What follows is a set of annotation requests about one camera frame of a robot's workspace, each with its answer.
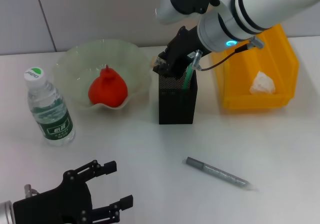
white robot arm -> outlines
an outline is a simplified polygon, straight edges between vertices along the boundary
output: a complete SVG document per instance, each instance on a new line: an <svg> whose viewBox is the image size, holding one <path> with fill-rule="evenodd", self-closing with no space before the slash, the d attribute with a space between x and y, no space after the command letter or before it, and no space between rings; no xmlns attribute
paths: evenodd
<svg viewBox="0 0 320 224"><path fill-rule="evenodd" d="M167 50L159 55L166 61L166 69L168 70L167 72L161 71L158 67L155 72L160 75L179 77L190 64L190 62L187 64L190 60L184 59L184 55L189 55L197 50L200 50L203 56L210 52L224 51L305 10L320 0L207 0L207 2L201 0L202 3L198 4L199 1L161 0L160 7L156 10L156 17L163 24L180 21L194 12L203 15L198 26L195 27L196 30L195 28L189 31L180 29L178 35L169 43ZM214 8L205 13L208 2ZM177 51L180 42L179 33L180 36L183 34L188 36L182 41L189 43L193 49L184 48L182 45L182 49L186 50Z"/></svg>

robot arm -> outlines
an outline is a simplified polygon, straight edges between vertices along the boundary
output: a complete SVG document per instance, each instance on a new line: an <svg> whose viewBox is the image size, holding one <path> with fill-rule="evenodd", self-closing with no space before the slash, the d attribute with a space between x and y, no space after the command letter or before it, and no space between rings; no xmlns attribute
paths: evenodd
<svg viewBox="0 0 320 224"><path fill-rule="evenodd" d="M93 209L87 181L117 171L115 161L100 165L96 160L63 174L55 189L38 193L26 185L26 199L0 203L0 224L112 224L120 221L120 210L134 204L132 195L108 206Z"/></svg>
<svg viewBox="0 0 320 224"><path fill-rule="evenodd" d="M209 3L214 8L202 15L198 26L182 27L159 57L165 60L153 70L161 76L179 78L192 62L192 53L202 56L222 52L254 37L320 0L162 0L156 16L169 24L203 14Z"/></svg>

red fruit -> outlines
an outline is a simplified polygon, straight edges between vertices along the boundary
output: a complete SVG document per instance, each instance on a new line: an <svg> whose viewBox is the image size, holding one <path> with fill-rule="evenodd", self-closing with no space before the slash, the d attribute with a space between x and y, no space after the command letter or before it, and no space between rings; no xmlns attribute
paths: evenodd
<svg viewBox="0 0 320 224"><path fill-rule="evenodd" d="M122 77L107 66L91 84L88 96L94 105L102 103L116 108L128 97L128 88Z"/></svg>

bottle cap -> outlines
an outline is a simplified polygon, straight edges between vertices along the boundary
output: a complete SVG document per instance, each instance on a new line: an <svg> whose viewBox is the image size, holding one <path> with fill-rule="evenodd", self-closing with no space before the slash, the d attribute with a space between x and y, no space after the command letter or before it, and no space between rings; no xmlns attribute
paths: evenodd
<svg viewBox="0 0 320 224"><path fill-rule="evenodd" d="M30 89L42 87L47 79L40 67L32 67L24 72L26 86Z"/></svg>

metal cylinder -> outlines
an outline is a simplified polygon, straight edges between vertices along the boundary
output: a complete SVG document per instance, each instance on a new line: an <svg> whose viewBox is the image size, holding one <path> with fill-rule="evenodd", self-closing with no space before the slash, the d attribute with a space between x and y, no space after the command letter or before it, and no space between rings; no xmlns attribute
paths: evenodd
<svg viewBox="0 0 320 224"><path fill-rule="evenodd" d="M191 68L193 70L201 71L201 66L199 65L200 59L202 58L203 52L201 50L196 50L193 61L191 63Z"/></svg>
<svg viewBox="0 0 320 224"><path fill-rule="evenodd" d="M16 224L11 201L0 203L0 224Z"/></svg>
<svg viewBox="0 0 320 224"><path fill-rule="evenodd" d="M27 184L24 186L24 194L25 194L25 198L32 197L32 188L30 184Z"/></svg>

